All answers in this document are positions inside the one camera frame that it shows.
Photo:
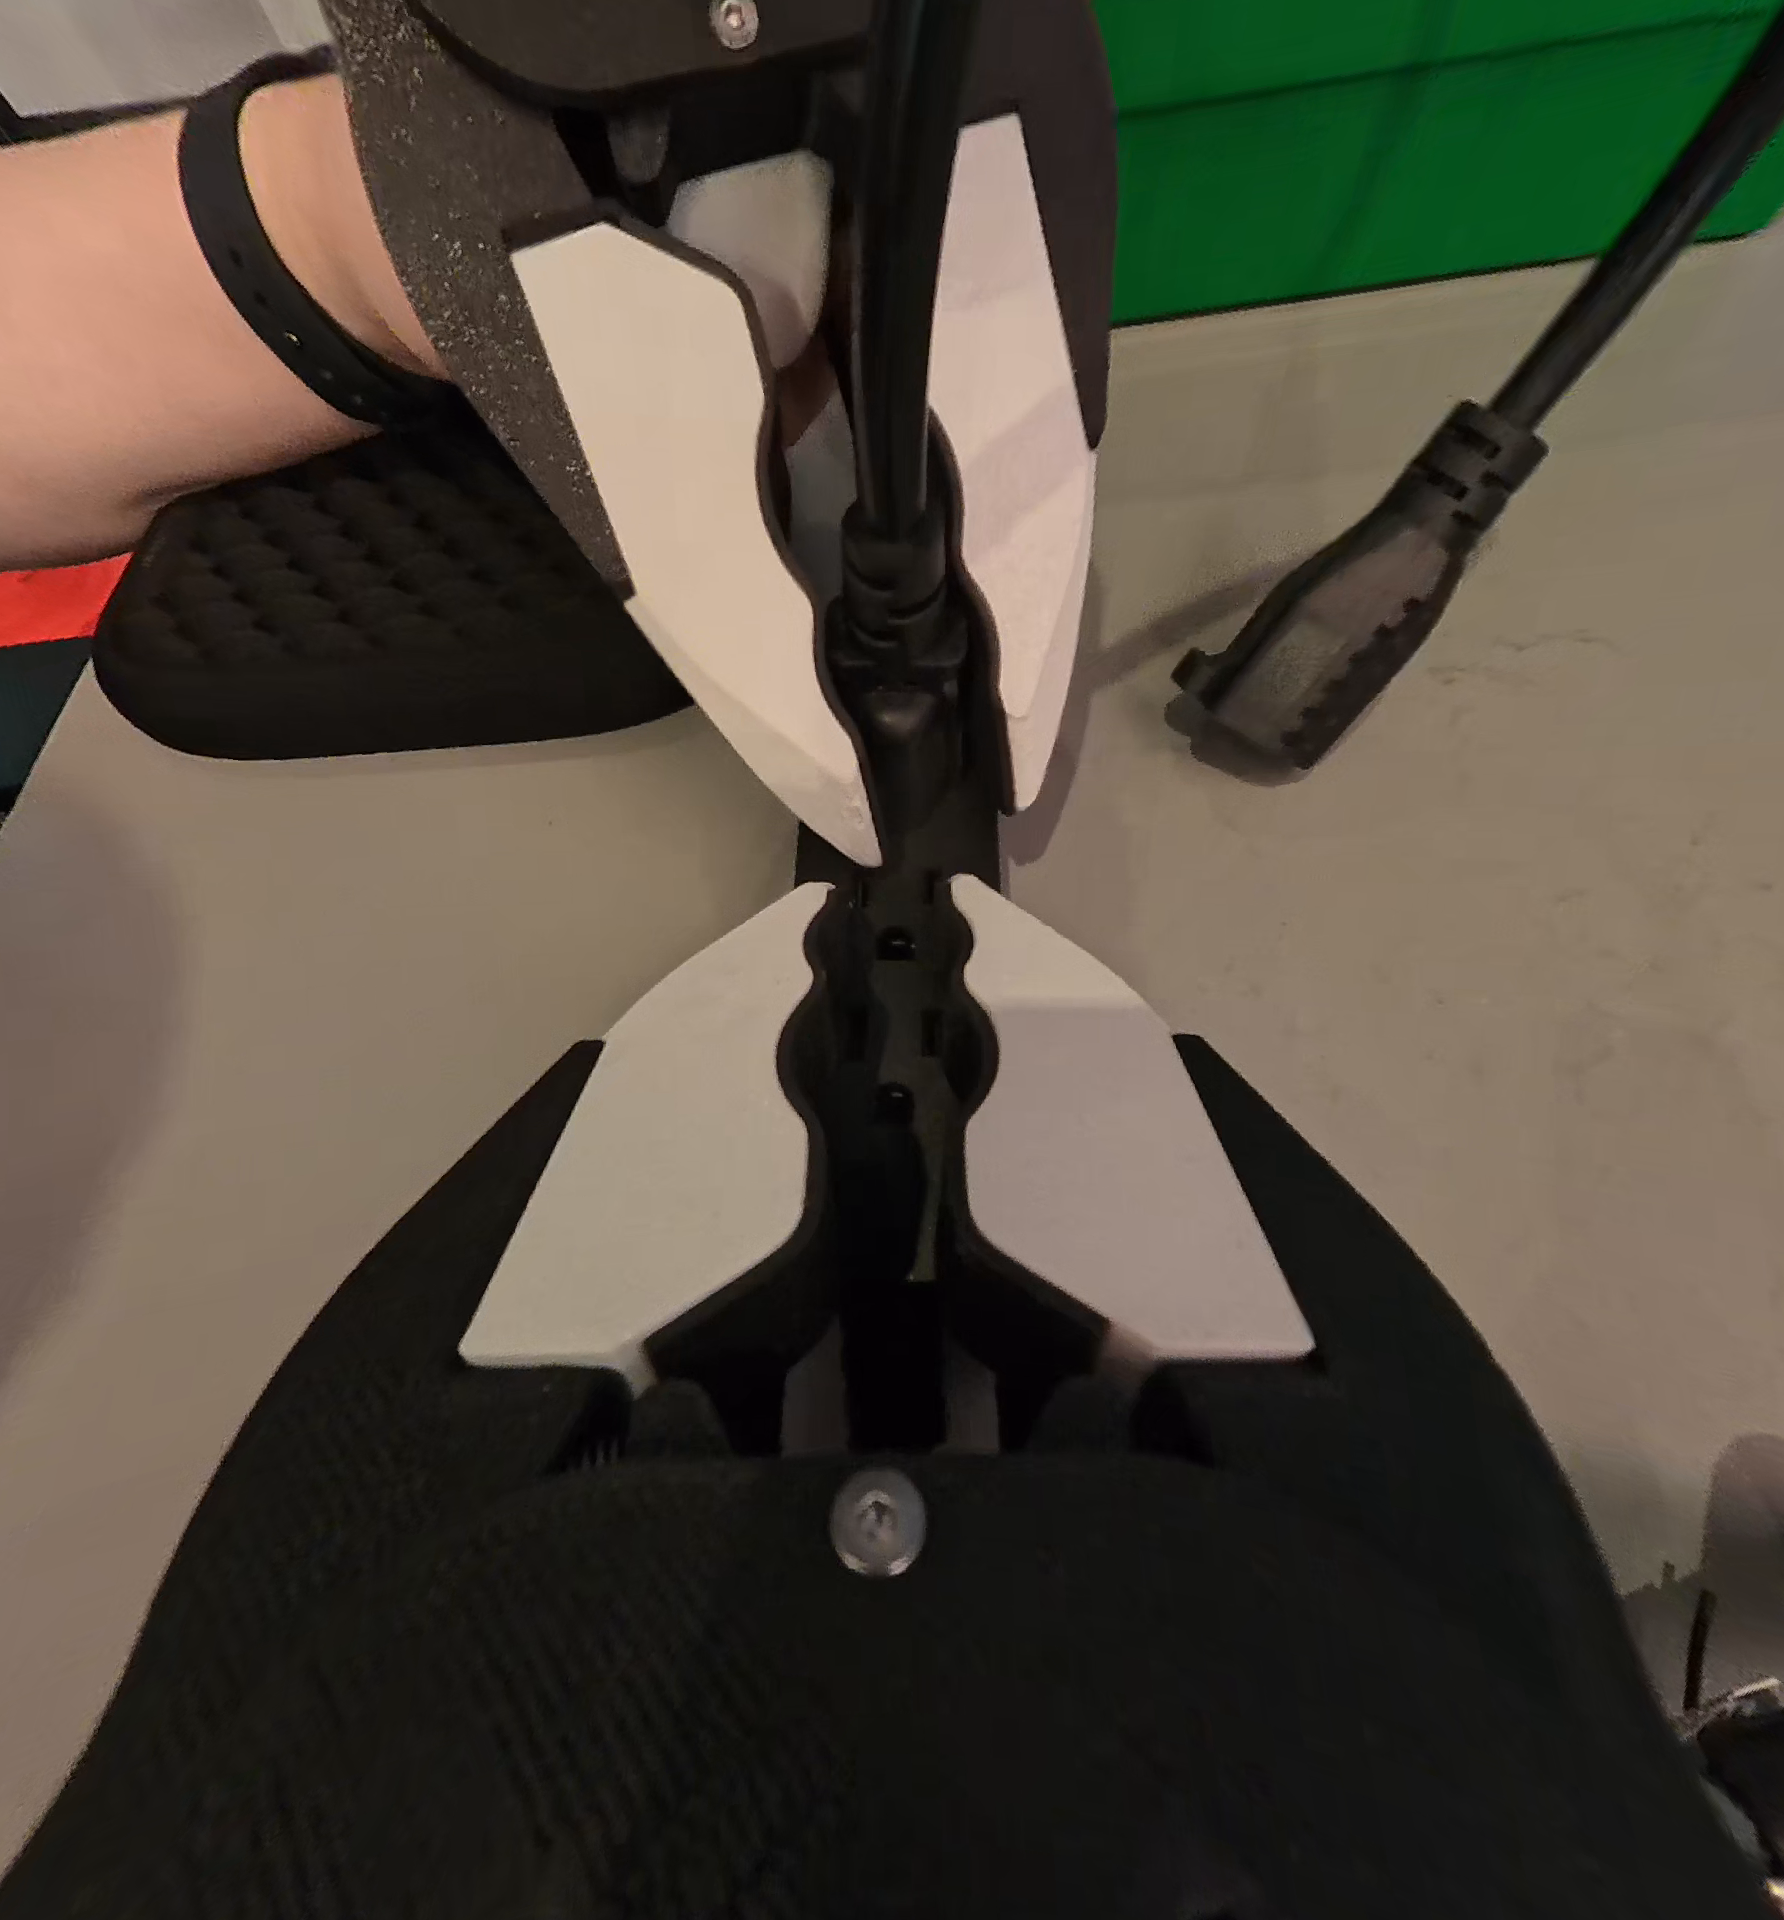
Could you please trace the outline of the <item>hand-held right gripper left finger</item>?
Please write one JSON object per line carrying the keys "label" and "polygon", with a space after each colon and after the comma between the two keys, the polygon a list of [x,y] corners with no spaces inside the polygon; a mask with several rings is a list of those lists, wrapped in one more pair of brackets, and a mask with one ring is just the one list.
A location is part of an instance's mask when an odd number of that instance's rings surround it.
{"label": "hand-held right gripper left finger", "polygon": [[656,1379],[651,1347],[807,1214],[811,1135],[779,1070],[814,985],[807,885],[643,994],[593,1073],[458,1344],[483,1369],[565,1363]]}

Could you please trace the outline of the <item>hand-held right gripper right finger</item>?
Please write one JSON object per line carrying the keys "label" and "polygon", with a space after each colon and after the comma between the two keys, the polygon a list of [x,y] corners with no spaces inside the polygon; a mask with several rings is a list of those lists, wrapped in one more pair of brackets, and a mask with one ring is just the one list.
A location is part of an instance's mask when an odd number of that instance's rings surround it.
{"label": "hand-held right gripper right finger", "polygon": [[998,1038],[967,1127],[972,1230],[1079,1309],[1096,1363],[1311,1357],[1311,1327],[1165,1020],[1106,963],[972,877],[964,983]]}

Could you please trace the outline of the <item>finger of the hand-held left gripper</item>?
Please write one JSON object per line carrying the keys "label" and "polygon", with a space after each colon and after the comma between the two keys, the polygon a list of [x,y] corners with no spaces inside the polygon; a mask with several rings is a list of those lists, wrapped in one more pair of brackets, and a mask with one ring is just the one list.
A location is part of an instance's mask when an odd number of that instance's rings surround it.
{"label": "finger of the hand-held left gripper", "polygon": [[880,828],[769,491],[775,378],[749,289],[626,217],[511,254],[627,572],[626,611],[736,757],[866,867]]}
{"label": "finger of the hand-held left gripper", "polygon": [[967,125],[952,173],[929,348],[952,448],[960,554],[998,636],[1012,808],[1039,802],[1077,661],[1096,448],[1018,113]]}

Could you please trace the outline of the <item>black power strip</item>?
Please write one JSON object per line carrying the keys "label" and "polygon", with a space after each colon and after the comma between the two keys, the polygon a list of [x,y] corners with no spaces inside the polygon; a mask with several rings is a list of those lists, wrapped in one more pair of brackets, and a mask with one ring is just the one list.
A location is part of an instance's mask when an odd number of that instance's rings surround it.
{"label": "black power strip", "polygon": [[811,826],[794,877],[831,886],[814,990],[787,1042],[822,1149],[816,1254],[841,1341],[844,1436],[925,1454],[948,1434],[948,1281],[967,1123],[998,1045],[970,1008],[952,880],[1001,877],[1003,735],[967,718],[921,818],[864,867]]}

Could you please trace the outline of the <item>person's left forearm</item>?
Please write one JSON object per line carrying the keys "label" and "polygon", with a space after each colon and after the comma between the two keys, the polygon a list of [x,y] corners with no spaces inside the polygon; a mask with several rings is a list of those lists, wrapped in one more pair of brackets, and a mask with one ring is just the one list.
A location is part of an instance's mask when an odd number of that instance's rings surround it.
{"label": "person's left forearm", "polygon": [[0,572],[109,559],[174,500],[371,435],[223,292],[183,129],[167,111],[0,148]]}

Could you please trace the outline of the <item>person's left hand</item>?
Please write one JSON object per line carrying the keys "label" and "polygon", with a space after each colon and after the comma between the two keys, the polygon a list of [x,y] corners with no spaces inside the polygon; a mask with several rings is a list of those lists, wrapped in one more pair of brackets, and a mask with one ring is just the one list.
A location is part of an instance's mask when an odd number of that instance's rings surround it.
{"label": "person's left hand", "polygon": [[262,229],[301,289],[381,360],[449,378],[379,233],[343,81],[315,75],[260,87],[237,129]]}

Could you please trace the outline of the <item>black wristband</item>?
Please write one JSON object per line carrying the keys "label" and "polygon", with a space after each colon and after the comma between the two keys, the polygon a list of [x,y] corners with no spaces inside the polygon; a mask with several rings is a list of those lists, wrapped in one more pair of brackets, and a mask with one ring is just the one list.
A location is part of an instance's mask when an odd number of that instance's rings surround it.
{"label": "black wristband", "polygon": [[333,70],[326,46],[279,51],[199,94],[180,141],[186,219],[216,287],[286,373],[343,419],[410,435],[454,412],[452,387],[402,371],[326,311],[273,247],[242,167],[240,116],[251,96]]}

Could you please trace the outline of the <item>black bumpy wrist rest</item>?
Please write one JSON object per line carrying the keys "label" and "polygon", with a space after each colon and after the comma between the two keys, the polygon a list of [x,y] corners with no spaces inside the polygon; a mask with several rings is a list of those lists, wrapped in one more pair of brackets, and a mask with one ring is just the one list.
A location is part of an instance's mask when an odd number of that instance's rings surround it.
{"label": "black bumpy wrist rest", "polygon": [[174,500],[89,663],[149,739],[228,761],[599,739],[693,706],[467,412]]}

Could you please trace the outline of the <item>green plastic bin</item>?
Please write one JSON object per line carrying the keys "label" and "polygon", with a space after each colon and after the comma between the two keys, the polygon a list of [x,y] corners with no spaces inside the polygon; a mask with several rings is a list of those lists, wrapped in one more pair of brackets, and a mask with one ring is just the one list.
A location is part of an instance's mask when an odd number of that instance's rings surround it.
{"label": "green plastic bin", "polygon": [[1100,3],[1115,324],[1601,254],[1773,3]]}

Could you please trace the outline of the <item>red object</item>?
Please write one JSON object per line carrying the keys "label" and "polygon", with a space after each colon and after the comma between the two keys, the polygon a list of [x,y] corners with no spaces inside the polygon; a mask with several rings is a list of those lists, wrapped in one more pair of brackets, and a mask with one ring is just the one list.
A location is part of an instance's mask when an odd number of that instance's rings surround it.
{"label": "red object", "polygon": [[0,572],[0,653],[93,638],[130,559]]}

